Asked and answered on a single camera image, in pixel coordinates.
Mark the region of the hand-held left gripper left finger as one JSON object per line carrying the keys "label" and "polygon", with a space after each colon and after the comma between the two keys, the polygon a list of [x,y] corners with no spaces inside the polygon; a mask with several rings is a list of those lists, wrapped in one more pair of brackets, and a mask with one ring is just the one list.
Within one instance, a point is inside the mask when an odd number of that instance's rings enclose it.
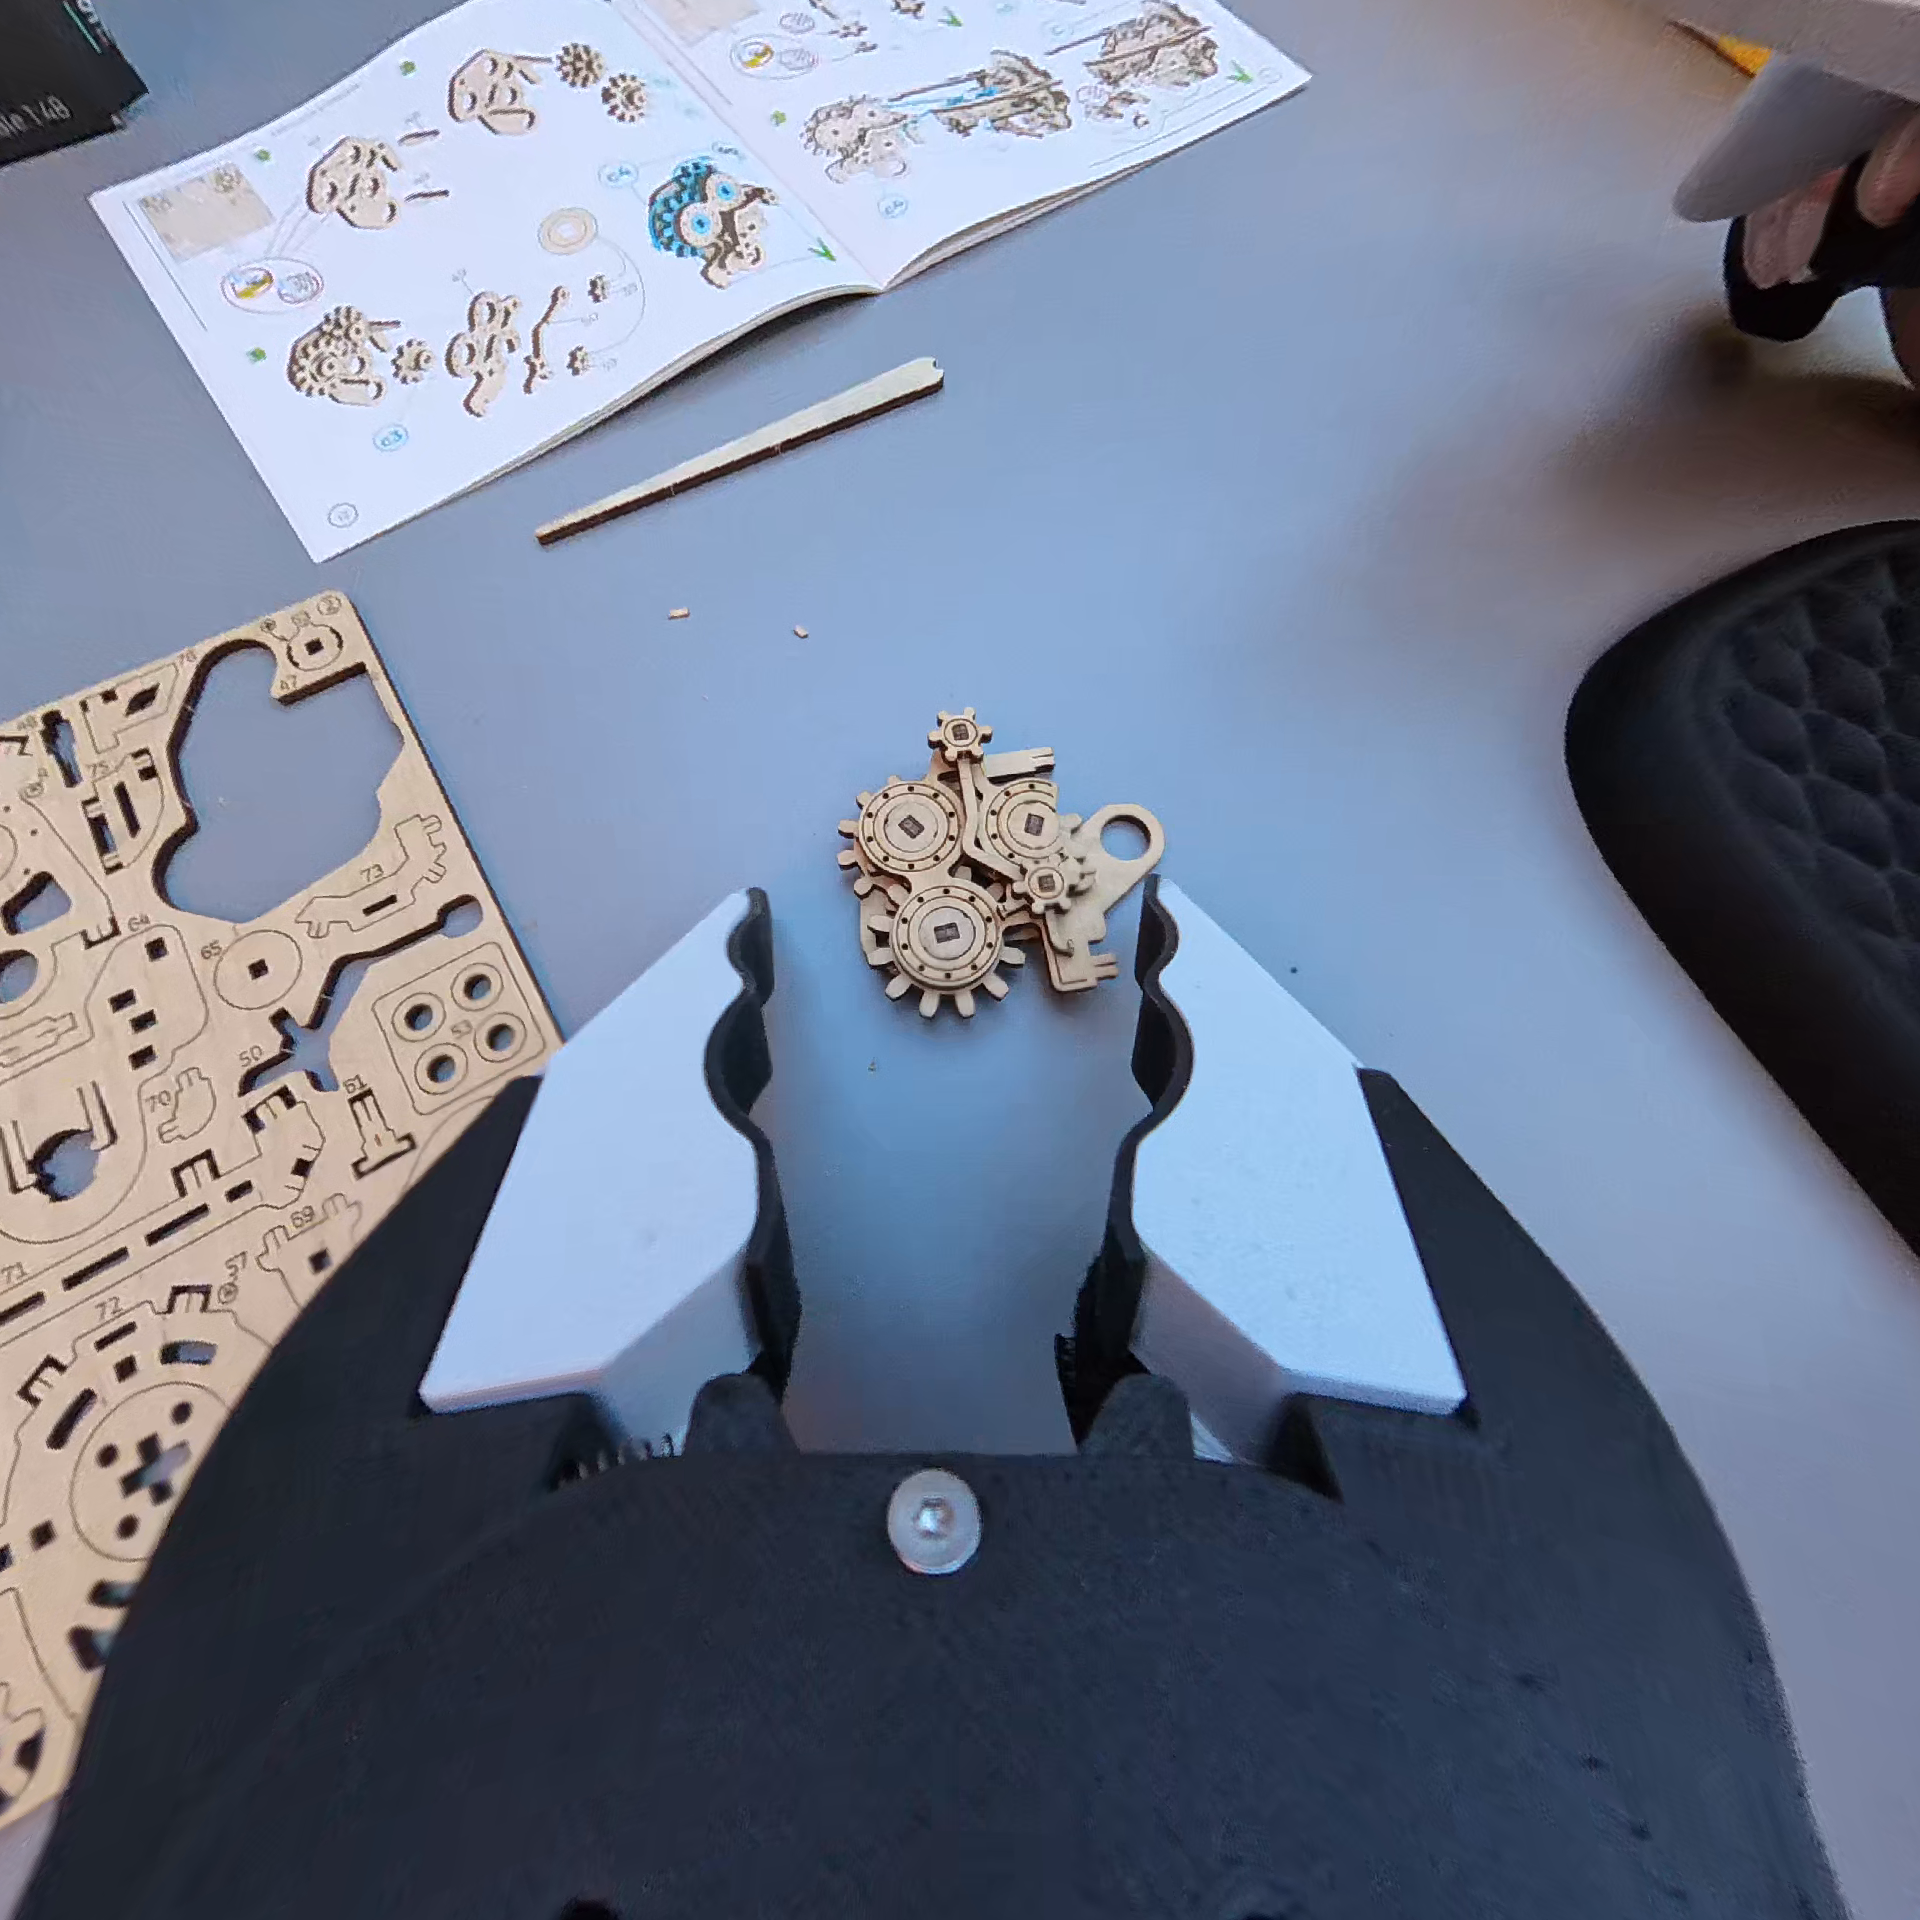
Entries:
{"label": "hand-held left gripper left finger", "polygon": [[550,1060],[420,1379],[436,1413],[588,1394],[681,1442],[718,1377],[784,1393],[798,1279],[752,1105],[773,1063],[762,889],[724,898]]}

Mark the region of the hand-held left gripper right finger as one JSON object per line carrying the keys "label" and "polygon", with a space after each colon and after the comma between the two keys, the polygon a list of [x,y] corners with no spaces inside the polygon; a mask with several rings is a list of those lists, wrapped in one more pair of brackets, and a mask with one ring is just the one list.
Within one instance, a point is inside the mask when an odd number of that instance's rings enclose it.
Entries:
{"label": "hand-held left gripper right finger", "polygon": [[1075,1437],[1132,1374],[1218,1459],[1264,1462],[1299,1396],[1464,1404],[1360,1063],[1180,887],[1142,889],[1133,1075],[1105,1238],[1059,1346]]}

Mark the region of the wooden gear assembly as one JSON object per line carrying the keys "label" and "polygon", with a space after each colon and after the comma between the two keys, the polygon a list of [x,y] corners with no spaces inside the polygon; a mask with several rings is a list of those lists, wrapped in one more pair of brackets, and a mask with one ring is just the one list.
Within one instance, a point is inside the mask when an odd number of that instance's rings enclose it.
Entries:
{"label": "wooden gear assembly", "polygon": [[924,777],[890,777],[838,823],[836,862],[859,898],[859,945],[886,997],[961,1018],[1008,993],[1029,953],[1056,993],[1115,979],[1099,948],[1109,911],[1162,862],[1166,834],[1145,806],[1080,815],[1049,777],[1052,749],[992,751],[972,706],[942,710]]}

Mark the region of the grey desk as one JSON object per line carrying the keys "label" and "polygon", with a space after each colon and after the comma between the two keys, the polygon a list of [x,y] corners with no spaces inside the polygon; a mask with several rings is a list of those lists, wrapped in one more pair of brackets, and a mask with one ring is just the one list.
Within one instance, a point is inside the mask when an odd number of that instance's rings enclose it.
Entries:
{"label": "grey desk", "polygon": [[[4,713],[338,586],[570,1030],[769,892],[774,1141],[819,1452],[1069,1445],[1120,982],[921,1022],[835,826],[972,703],[1138,799],[1162,873],[1390,1071],[1585,1293],[1709,1491],[1856,1915],[1916,1915],[1916,1267],[1618,892],[1589,663],[1788,543],[1916,515],[1872,301],[1722,331],[1673,182],[1738,75],[1635,4],[1249,4],[1294,100],[824,305],[314,564],[89,195],[438,4],[104,4],[152,94],[4,170]],[[921,356],[942,390],[539,546]],[[670,609],[691,609],[667,620]],[[802,623],[810,637],[794,635]]]}

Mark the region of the person's right hand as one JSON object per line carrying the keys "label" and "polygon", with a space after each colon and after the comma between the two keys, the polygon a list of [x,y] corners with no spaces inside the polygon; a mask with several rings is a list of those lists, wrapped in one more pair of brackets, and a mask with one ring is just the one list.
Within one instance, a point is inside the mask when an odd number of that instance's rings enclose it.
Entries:
{"label": "person's right hand", "polygon": [[1724,252],[1732,324],[1800,343],[1835,301],[1880,292],[1891,353],[1918,385],[1918,109],[1872,151],[1738,220]]}

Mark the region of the laser-cut plywood parts sheet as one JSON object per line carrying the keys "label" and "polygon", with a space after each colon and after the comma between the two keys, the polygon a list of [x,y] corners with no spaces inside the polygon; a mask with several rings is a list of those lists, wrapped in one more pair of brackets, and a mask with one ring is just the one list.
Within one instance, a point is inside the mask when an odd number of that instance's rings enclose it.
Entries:
{"label": "laser-cut plywood parts sheet", "polygon": [[[212,665],[363,682],[370,838],[252,918],[169,902]],[[113,1639],[273,1345],[561,1029],[341,593],[3,727],[3,1818],[54,1804]]]}

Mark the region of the black mesh chair seat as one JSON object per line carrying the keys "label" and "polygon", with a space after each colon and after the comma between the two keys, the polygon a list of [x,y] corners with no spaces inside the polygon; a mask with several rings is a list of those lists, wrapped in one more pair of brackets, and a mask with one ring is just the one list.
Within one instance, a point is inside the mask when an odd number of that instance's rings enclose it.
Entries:
{"label": "black mesh chair seat", "polygon": [[1742,567],[1608,649],[1565,731],[1609,871],[1918,1244],[1918,524]]}

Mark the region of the wooden pointed stick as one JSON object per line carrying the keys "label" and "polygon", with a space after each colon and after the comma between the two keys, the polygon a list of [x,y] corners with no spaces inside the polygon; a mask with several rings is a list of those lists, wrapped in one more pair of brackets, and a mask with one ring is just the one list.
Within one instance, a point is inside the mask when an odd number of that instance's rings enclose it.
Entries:
{"label": "wooden pointed stick", "polygon": [[819,401],[794,417],[784,417],[721,449],[712,449],[709,452],[675,463],[634,486],[625,486],[621,491],[603,495],[577,513],[562,515],[534,527],[534,540],[539,546],[550,546],[585,535],[598,525],[657,506],[659,501],[681,495],[718,477],[771,461],[794,449],[824,441],[829,434],[851,430],[852,426],[865,426],[867,420],[886,417],[905,404],[939,393],[942,386],[944,369],[930,354],[915,359],[882,375],[873,375],[848,390],[829,396],[827,401]]}

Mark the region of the open instruction booklet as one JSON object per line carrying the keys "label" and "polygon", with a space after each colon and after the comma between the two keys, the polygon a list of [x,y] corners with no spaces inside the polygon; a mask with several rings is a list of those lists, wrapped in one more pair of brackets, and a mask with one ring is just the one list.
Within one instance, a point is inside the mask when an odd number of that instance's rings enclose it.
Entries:
{"label": "open instruction booklet", "polygon": [[1305,85],[1228,4],[482,2],[91,205],[323,562]]}

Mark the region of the black cardboard box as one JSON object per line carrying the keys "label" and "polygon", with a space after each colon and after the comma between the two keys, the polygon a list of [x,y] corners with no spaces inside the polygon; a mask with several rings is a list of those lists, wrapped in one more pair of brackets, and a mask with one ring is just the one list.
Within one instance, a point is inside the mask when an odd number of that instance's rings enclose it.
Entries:
{"label": "black cardboard box", "polygon": [[3,4],[4,155],[113,130],[147,92],[89,2]]}

